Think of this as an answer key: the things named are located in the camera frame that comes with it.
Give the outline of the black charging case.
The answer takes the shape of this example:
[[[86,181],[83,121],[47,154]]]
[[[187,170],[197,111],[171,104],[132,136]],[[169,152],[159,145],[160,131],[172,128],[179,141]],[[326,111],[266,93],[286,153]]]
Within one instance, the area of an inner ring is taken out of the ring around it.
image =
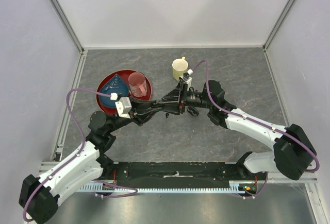
[[[198,116],[199,115],[199,111],[194,107],[188,107],[187,112],[192,116]]]
[[[163,97],[155,101],[155,105],[165,105],[166,103],[167,103],[167,99]]]

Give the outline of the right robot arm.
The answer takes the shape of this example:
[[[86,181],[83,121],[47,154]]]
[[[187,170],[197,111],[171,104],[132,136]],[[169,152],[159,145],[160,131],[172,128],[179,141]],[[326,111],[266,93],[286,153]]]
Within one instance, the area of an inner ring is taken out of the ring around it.
[[[260,172],[280,172],[291,180],[298,180],[309,171],[316,151],[303,128],[275,125],[253,117],[225,100],[225,92],[218,81],[204,84],[202,92],[180,81],[176,88],[159,100],[166,112],[179,115],[186,108],[208,109],[212,123],[225,129],[241,132],[270,148],[269,152],[247,152],[237,162],[236,173],[249,179]]]

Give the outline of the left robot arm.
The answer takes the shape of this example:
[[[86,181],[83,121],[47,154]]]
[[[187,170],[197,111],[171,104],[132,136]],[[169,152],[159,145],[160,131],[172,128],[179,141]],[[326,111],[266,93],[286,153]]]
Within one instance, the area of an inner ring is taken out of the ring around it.
[[[19,205],[26,222],[46,223],[60,205],[75,191],[99,177],[109,179],[113,161],[105,155],[115,141],[111,132],[132,122],[141,126],[162,109],[157,101],[122,97],[117,101],[117,114],[96,111],[90,117],[90,133],[82,143],[55,167],[23,182]]]

